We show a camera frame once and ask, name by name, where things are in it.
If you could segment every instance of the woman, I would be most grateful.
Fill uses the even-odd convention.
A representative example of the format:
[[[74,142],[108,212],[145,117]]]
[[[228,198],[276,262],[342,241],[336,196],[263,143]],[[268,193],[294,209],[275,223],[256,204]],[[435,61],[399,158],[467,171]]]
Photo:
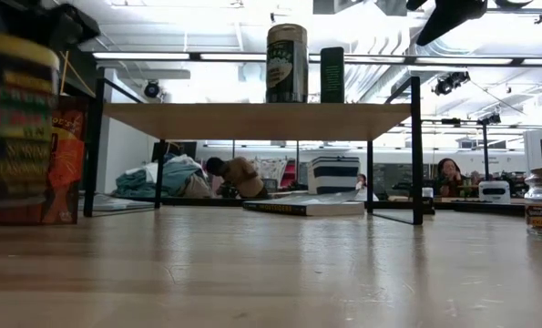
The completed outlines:
[[[438,162],[436,177],[436,194],[442,197],[459,197],[460,189],[463,185],[461,179],[461,169],[452,159],[441,159]]]
[[[355,184],[355,189],[356,190],[364,190],[366,187],[368,187],[368,184],[366,183],[366,181],[368,180],[368,178],[366,178],[365,174],[358,174],[358,179],[357,179],[357,183]]]

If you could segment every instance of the teal blanket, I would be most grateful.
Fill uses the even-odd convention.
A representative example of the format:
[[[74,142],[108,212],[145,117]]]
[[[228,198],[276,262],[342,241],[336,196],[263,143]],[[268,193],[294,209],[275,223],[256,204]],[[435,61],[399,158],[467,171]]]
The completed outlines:
[[[202,176],[202,171],[194,165],[166,163],[163,166],[161,197],[180,196],[192,174]],[[147,172],[141,169],[132,174],[122,174],[118,177],[117,189],[113,194],[117,197],[155,197],[155,183],[147,182]]]

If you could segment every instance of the dark hair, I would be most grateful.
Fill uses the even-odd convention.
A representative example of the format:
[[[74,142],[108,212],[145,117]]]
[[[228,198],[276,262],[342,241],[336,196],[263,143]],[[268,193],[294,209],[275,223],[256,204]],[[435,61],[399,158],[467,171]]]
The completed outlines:
[[[368,187],[368,183],[367,183],[368,182],[368,177],[366,177],[365,174],[363,174],[363,173],[358,174],[358,177],[362,177],[363,178],[363,186]]]
[[[206,162],[206,171],[213,175],[220,175],[220,169],[225,162],[220,158],[209,158]]]
[[[445,165],[445,163],[450,160],[453,162],[453,164],[455,164],[455,169],[457,172],[461,173],[461,169],[459,168],[458,165],[456,165],[455,161],[452,160],[452,159],[441,159],[438,164],[436,165],[436,176],[437,177],[441,177],[443,175],[443,166]]]

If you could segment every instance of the black metal table leg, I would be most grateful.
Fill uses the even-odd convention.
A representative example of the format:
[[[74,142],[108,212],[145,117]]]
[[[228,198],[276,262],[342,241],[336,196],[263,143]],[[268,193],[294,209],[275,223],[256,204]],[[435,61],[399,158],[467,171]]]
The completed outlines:
[[[487,124],[483,123],[483,161],[485,162],[486,181],[489,181],[489,151],[487,150]]]
[[[299,140],[297,140],[297,154],[296,154],[296,157],[295,157],[295,182],[299,183],[299,181],[301,181],[299,179],[299,174],[301,174],[299,172]]]
[[[413,224],[423,224],[423,128],[420,117],[420,77],[410,78],[413,148]]]
[[[88,128],[90,129],[89,143],[87,145],[87,175],[85,176],[85,207],[84,215],[92,217],[97,188],[98,148],[100,142],[100,129],[103,120],[103,106],[105,103],[105,68],[97,71],[96,98],[88,111]]]
[[[155,182],[155,209],[161,207],[161,186],[163,184],[163,152],[165,140],[161,139],[158,145],[158,180]]]
[[[366,195],[366,204],[367,204],[367,210],[368,214],[373,214],[373,142],[368,141],[368,149],[367,149],[367,165],[366,165],[366,175],[367,175],[367,184],[368,184],[368,192]]]

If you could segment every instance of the fabric pile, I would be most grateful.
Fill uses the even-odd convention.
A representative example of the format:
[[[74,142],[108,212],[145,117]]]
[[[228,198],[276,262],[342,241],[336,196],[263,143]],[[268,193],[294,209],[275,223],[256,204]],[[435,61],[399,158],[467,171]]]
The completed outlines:
[[[116,197],[150,198],[155,196],[158,164],[149,163],[130,169],[117,178]],[[186,155],[170,159],[163,165],[161,197],[210,198],[212,192],[201,166]]]

